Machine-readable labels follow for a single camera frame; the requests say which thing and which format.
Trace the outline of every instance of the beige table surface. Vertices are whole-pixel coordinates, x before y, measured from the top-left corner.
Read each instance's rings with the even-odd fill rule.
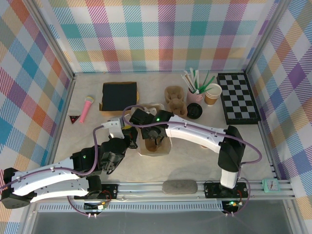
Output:
[[[205,74],[200,75],[203,81]],[[180,73],[119,73],[78,75],[67,115],[80,114],[84,106],[84,98],[92,95],[92,104],[84,123],[79,120],[71,124],[66,117],[62,135],[58,145],[55,162],[61,161],[72,153],[94,145],[92,130],[109,118],[98,111],[102,99],[102,84],[111,81],[136,81],[139,91],[139,103],[162,103],[165,105],[164,90],[170,85],[180,85],[187,91]],[[202,103],[203,115],[193,120],[206,126],[227,128],[221,99],[214,106]],[[257,147],[263,154],[257,164],[245,165],[241,176],[250,180],[272,177],[269,161],[257,125],[235,125],[243,139]],[[108,140],[108,130],[97,131],[100,145]],[[111,175],[102,173],[102,181],[166,181],[168,179],[220,180],[221,168],[217,165],[218,154],[209,149],[183,139],[172,138],[172,149],[169,155],[150,157],[141,156],[136,150],[127,150],[125,159]],[[255,160],[257,153],[246,147],[243,161]]]

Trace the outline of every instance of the black and white checkerboard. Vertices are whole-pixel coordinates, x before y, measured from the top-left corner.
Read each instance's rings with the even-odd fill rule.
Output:
[[[222,105],[227,124],[257,124],[261,120],[244,73],[219,73]]]

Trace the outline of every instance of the black cup lid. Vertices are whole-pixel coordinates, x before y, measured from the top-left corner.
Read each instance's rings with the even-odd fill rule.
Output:
[[[198,119],[203,113],[203,109],[197,103],[191,103],[187,106],[187,117],[191,119]]]

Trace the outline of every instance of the colorful checkered wallpaper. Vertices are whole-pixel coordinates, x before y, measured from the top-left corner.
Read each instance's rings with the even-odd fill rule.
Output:
[[[279,0],[36,2],[75,72],[119,72],[241,70]]]
[[[0,0],[0,186],[5,168],[45,161],[69,83],[22,0]],[[22,212],[0,203],[0,234],[15,234]]]
[[[292,0],[251,75],[273,156],[312,233],[312,0]]]

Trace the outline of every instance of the small black triangle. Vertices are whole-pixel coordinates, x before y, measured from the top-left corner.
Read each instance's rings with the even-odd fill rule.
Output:
[[[69,116],[70,121],[72,122],[72,124],[74,124],[79,117],[80,116]]]

